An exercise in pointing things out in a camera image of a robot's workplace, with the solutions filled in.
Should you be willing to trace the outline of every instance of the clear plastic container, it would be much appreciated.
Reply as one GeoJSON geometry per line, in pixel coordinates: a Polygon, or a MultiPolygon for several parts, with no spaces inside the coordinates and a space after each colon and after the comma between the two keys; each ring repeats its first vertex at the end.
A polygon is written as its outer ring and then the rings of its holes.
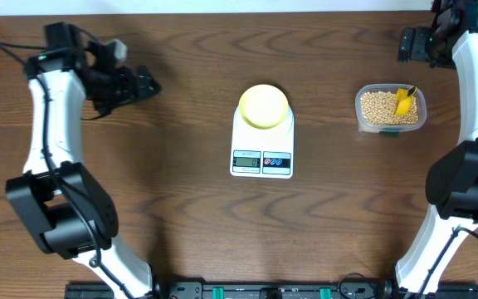
{"type": "Polygon", "coordinates": [[[355,96],[355,112],[357,113],[358,130],[361,132],[379,133],[379,132],[407,132],[409,130],[416,130],[422,127],[427,119],[427,107],[425,106],[425,98],[422,91],[418,88],[416,91],[416,107],[418,113],[418,122],[414,125],[372,125],[368,123],[363,116],[361,110],[361,96],[365,92],[392,92],[396,94],[398,88],[410,89],[412,86],[407,84],[372,84],[363,87],[355,96]]]}

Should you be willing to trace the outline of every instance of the wooden tabletop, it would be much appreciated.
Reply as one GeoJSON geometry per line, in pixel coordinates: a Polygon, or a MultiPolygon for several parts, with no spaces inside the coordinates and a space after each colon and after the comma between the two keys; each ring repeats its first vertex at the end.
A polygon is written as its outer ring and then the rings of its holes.
{"type": "MultiPolygon", "coordinates": [[[[110,193],[120,233],[163,277],[329,282],[393,277],[426,214],[429,167],[460,129],[455,71],[397,62],[404,27],[427,12],[0,17],[0,39],[41,45],[66,21],[129,46],[159,97],[82,125],[86,167],[110,193]],[[280,86],[295,112],[289,180],[229,174],[232,115],[257,83],[280,86]],[[418,86],[426,124],[398,137],[359,133],[355,95],[374,83],[418,86]]],[[[25,56],[27,51],[18,51],[25,56]]],[[[0,297],[61,298],[91,271],[40,252],[7,202],[31,140],[21,67],[0,52],[0,297]]],[[[90,103],[85,115],[93,115],[90,103]]],[[[468,238],[443,281],[478,283],[468,238]]]]}

